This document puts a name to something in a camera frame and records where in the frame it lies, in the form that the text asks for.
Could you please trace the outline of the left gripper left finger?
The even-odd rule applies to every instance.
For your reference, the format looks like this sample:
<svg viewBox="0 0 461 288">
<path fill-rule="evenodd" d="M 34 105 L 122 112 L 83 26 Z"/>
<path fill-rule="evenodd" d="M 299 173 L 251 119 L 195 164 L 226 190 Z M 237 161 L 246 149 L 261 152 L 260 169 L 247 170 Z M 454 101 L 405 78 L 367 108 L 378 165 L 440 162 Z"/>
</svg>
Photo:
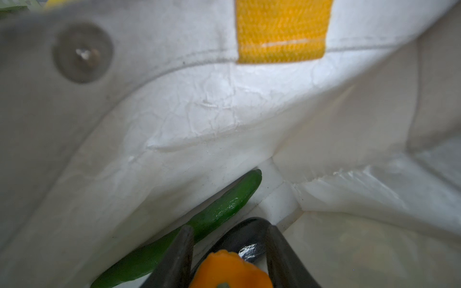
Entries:
<svg viewBox="0 0 461 288">
<path fill-rule="evenodd" d="M 188 225 L 183 226 L 162 261 L 140 288 L 188 288 L 193 247 L 194 230 Z"/>
</svg>

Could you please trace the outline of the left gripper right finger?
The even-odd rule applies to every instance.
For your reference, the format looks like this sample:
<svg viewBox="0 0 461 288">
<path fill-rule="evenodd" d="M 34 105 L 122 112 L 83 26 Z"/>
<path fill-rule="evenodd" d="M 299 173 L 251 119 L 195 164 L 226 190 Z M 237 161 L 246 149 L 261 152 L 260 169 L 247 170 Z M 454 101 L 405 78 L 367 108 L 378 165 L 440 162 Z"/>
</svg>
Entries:
<svg viewBox="0 0 461 288">
<path fill-rule="evenodd" d="M 268 227 L 265 245 L 268 274 L 274 288 L 320 288 L 276 226 Z"/>
</svg>

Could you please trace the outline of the green cucumber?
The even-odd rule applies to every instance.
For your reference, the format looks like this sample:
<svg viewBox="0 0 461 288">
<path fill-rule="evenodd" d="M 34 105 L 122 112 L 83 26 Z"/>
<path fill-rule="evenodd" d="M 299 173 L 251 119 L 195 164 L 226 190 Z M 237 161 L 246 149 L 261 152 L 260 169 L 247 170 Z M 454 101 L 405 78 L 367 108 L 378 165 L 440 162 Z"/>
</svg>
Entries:
<svg viewBox="0 0 461 288">
<path fill-rule="evenodd" d="M 194 242 L 203 240 L 239 212 L 254 195 L 261 182 L 262 171 L 251 170 L 220 198 L 193 216 L 186 225 L 194 230 Z M 157 241 L 132 251 L 98 276 L 91 287 L 114 288 L 152 273 L 180 230 L 177 228 Z"/>
</svg>

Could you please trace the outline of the orange-green papaya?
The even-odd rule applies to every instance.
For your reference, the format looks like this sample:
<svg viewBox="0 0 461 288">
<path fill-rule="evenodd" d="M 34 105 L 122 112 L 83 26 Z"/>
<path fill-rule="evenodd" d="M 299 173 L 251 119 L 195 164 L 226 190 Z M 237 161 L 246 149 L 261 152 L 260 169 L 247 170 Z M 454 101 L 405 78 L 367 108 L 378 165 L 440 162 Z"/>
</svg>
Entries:
<svg viewBox="0 0 461 288">
<path fill-rule="evenodd" d="M 216 288 L 221 284 L 230 288 L 272 288 L 269 275 L 238 254 L 220 250 L 210 253 L 195 273 L 191 288 Z"/>
</svg>

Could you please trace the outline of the dark purple eggplant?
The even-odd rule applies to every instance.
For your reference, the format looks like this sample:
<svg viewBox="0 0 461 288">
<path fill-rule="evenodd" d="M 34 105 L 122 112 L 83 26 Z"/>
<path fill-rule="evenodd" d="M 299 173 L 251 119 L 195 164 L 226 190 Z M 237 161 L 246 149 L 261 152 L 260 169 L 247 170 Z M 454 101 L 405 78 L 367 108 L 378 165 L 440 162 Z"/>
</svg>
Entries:
<svg viewBox="0 0 461 288">
<path fill-rule="evenodd" d="M 228 230 L 199 260 L 191 270 L 193 277 L 200 265 L 210 253 L 226 250 L 239 255 L 240 258 L 255 264 L 266 253 L 266 232 L 271 223 L 260 217 L 248 218 Z"/>
</svg>

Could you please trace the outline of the white grocery bag yellow handles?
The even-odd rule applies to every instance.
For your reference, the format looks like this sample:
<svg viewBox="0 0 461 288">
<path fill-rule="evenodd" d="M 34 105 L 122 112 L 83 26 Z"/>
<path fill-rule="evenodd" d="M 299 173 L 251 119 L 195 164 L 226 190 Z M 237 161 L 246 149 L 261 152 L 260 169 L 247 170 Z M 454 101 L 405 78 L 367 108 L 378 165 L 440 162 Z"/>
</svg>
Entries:
<svg viewBox="0 0 461 288">
<path fill-rule="evenodd" d="M 198 244 L 277 225 L 327 288 L 461 285 L 459 1 L 75 1 L 1 21 L 1 286 L 125 255 L 248 171 Z"/>
</svg>

